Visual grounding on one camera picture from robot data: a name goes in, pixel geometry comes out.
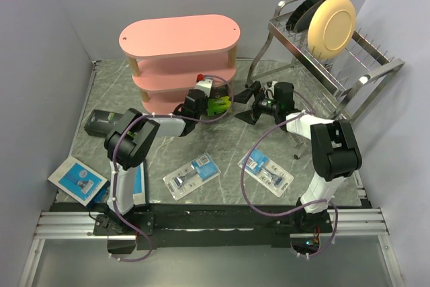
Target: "metal frame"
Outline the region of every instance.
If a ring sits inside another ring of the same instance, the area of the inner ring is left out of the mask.
[[[328,210],[331,220],[334,218],[334,210]],[[34,240],[24,268],[19,287],[30,287],[38,267],[40,254],[45,240],[49,239],[117,239],[135,240],[135,235],[95,236],[93,229],[95,221],[88,216],[88,212],[43,212],[40,215]],[[398,266],[394,250],[388,238],[388,229],[382,211],[379,208],[340,209],[338,237],[354,236],[378,236],[388,268],[388,273],[395,287],[403,287],[404,282]],[[312,233],[291,234],[290,237],[310,237]]]
[[[329,118],[334,119],[339,117],[344,109],[346,108],[347,104],[357,95],[359,90],[370,83],[375,83],[379,79],[383,78],[383,80],[378,84],[378,86],[368,95],[366,100],[360,105],[360,107],[357,109],[357,111],[350,117],[349,119],[353,122],[357,120],[361,114],[364,112],[364,110],[373,102],[373,100],[379,95],[379,93],[382,92],[382,90],[389,84],[389,82],[394,78],[394,76],[397,74],[397,72],[403,67],[404,62],[397,59],[389,60],[384,54],[382,54],[379,51],[379,46],[375,48],[372,43],[373,41],[369,42],[366,36],[362,36],[359,31],[354,31],[352,39],[355,41],[356,44],[358,44],[361,47],[361,50],[359,50],[359,53],[362,50],[365,50],[367,52],[367,56],[372,57],[376,62],[380,64],[380,67],[375,68],[374,70],[370,70],[370,67],[367,67],[364,65],[363,62],[361,62],[351,51],[348,49],[350,55],[354,57],[364,68],[367,70],[368,73],[364,75],[364,79],[360,78],[360,80],[356,81],[355,84],[350,87],[349,89],[344,88],[344,86],[337,80],[336,77],[334,77],[330,73],[330,68],[323,64],[318,60],[318,58],[315,58],[312,54],[312,51],[309,51],[305,46],[303,46],[304,39],[306,38],[305,32],[302,32],[299,39],[296,40],[297,34],[294,34],[294,40],[289,39],[286,35],[283,34],[283,31],[280,30],[280,26],[282,22],[285,22],[288,20],[288,18],[291,16],[292,12],[285,13],[283,15],[280,15],[282,9],[291,3],[294,3],[298,0],[283,0],[280,1],[276,7],[275,13],[273,15],[273,18],[269,20],[268,30],[269,35],[267,37],[267,40],[257,56],[254,58],[253,62],[251,63],[251,66],[249,68],[248,77],[247,77],[247,85],[250,86],[255,79],[264,77],[266,75],[270,75],[275,72],[282,71],[287,68],[294,67],[297,64],[297,60],[306,67],[313,75],[316,77],[316,79],[319,80],[319,82],[335,97],[343,97],[341,102],[337,107],[335,107],[335,110],[330,115]],[[285,65],[283,67],[277,68],[272,71],[267,71],[261,74],[258,74],[257,76],[253,77],[253,72],[255,70],[255,67],[257,66],[258,62],[261,60],[267,49],[269,48],[271,41],[273,40],[273,37],[276,37],[280,43],[285,46],[293,55],[293,59],[290,64]]]

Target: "dish rack wire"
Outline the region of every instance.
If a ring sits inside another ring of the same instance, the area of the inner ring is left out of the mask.
[[[368,34],[365,36],[360,34],[361,30],[354,31],[352,40],[341,54],[332,59],[320,60],[318,55],[307,47],[307,31],[295,33],[287,28],[286,24],[292,11],[280,15],[286,5],[296,1],[299,0],[283,0],[278,3],[273,18],[269,20],[266,43],[249,68],[247,85],[252,85],[256,79],[294,68],[301,63],[335,97],[333,101],[337,103],[334,104],[329,118],[347,118],[353,122],[391,82],[404,62],[399,58],[388,58],[387,52],[380,49],[380,45],[376,46],[373,40],[369,41]],[[291,63],[284,67],[254,75],[255,67],[269,48],[273,37],[277,38],[294,57]],[[367,96],[352,116],[349,116],[345,108],[362,88],[373,83],[376,85],[364,91]]]

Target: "shelf tier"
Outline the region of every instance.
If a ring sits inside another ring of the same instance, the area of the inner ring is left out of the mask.
[[[226,52],[239,41],[241,29],[222,15],[140,20],[120,35],[121,49],[132,58],[167,58]]]
[[[217,53],[141,60],[138,63],[141,74],[133,76],[133,81],[150,96],[152,93],[193,89],[199,74],[218,75],[230,81],[236,66],[228,67],[227,58],[227,53]],[[222,82],[215,79],[215,84]]]

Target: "gray marble tabletop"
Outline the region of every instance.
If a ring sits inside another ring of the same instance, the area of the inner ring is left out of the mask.
[[[235,93],[244,89],[251,61],[239,60],[237,74],[232,83]],[[257,73],[262,73],[285,63],[260,62]],[[93,109],[123,113],[128,108],[144,111],[140,95],[132,81],[131,70],[126,61],[105,60],[98,63],[93,87],[85,107],[83,121],[74,142],[72,156],[110,178],[110,165],[103,147],[103,139],[89,136],[83,125]],[[334,100],[318,81],[304,68],[288,69],[261,79],[262,81],[288,81],[314,106],[319,116],[328,116]],[[300,98],[296,105],[304,108]],[[194,204],[244,204],[240,189],[239,160],[253,143],[269,128],[274,126],[273,118],[262,115],[254,126],[234,118],[234,114],[247,109],[247,105],[233,104],[232,114],[215,124],[198,124],[185,137],[156,138],[147,156],[148,194],[152,203],[194,203]],[[254,204],[293,205],[306,191],[314,169],[310,153],[299,160],[293,158],[296,141],[291,134],[274,131],[260,145],[259,150],[289,171],[294,180],[280,198],[274,196],[255,179],[246,175],[245,187]],[[218,165],[219,177],[205,183],[186,197],[175,201],[164,184],[163,177],[202,153],[209,153]],[[74,202],[66,194],[59,192],[57,202]],[[348,178],[337,190],[334,203],[340,206],[360,206],[357,183]]]

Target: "clear plastic packaging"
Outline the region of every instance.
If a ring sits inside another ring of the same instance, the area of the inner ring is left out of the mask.
[[[240,168],[243,166],[245,157],[246,155],[237,164]],[[294,179],[293,175],[258,149],[254,149],[251,153],[245,171],[278,198],[285,192]]]
[[[71,156],[48,180],[84,206],[98,202],[108,185],[106,178]]]
[[[163,181],[173,198],[178,201],[219,175],[218,166],[209,154],[205,153],[165,176]]]

